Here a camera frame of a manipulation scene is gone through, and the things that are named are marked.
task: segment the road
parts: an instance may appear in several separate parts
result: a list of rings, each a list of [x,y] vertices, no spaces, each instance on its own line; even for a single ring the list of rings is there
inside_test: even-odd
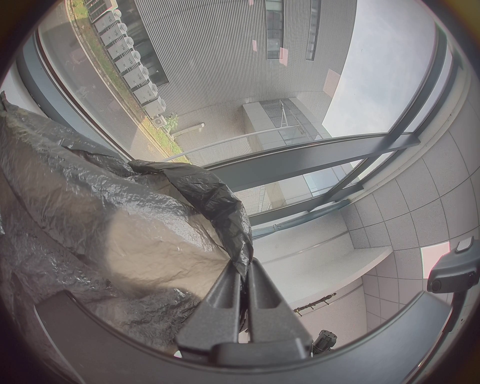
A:
[[[57,75],[100,126],[134,158],[163,160],[165,157],[116,101],[88,60],[69,22],[64,2],[45,18],[39,31]]]

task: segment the air conditioning unit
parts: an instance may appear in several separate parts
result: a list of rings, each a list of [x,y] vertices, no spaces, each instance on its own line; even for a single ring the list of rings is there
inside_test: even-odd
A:
[[[123,37],[117,41],[114,45],[107,49],[108,54],[112,59],[120,56],[122,53],[129,51],[133,48],[133,39],[129,36]]]
[[[145,112],[151,118],[165,112],[165,108],[167,108],[167,104],[165,100],[160,97],[157,100],[154,100],[151,103],[144,105]]]
[[[146,103],[157,97],[158,90],[155,84],[149,81],[144,86],[138,88],[133,92],[140,104]]]
[[[140,53],[138,51],[132,51],[127,53],[125,56],[120,57],[115,65],[117,66],[119,72],[126,71],[127,69],[140,63]]]
[[[165,121],[165,118],[162,115],[154,118],[152,122],[153,122],[153,125],[155,125],[155,127],[157,128],[162,128],[167,124],[167,122]]]
[[[100,38],[102,39],[103,45],[108,45],[112,41],[117,40],[123,35],[127,35],[127,25],[124,23],[113,24],[111,28],[107,29]]]
[[[106,12],[118,8],[116,0],[86,0],[84,4],[92,23],[96,22]]]
[[[134,88],[148,80],[148,69],[140,64],[137,68],[133,68],[126,73],[123,78],[130,88]]]
[[[119,9],[106,12],[102,17],[95,22],[95,28],[97,32],[102,32],[104,29],[110,27],[114,23],[118,23],[121,18],[121,12]]]

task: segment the striped wall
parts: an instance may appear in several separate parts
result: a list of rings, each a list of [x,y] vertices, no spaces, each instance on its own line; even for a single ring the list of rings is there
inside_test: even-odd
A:
[[[323,0],[315,60],[305,59],[310,0],[285,0],[287,65],[266,59],[263,0],[135,0],[169,79],[159,87],[168,114],[182,130],[205,123],[177,141],[183,150],[244,134],[241,105],[298,98],[320,121],[331,102],[328,70],[342,73],[353,31],[356,0]],[[257,51],[253,50],[256,40]],[[251,153],[238,140],[189,155],[198,165]]]

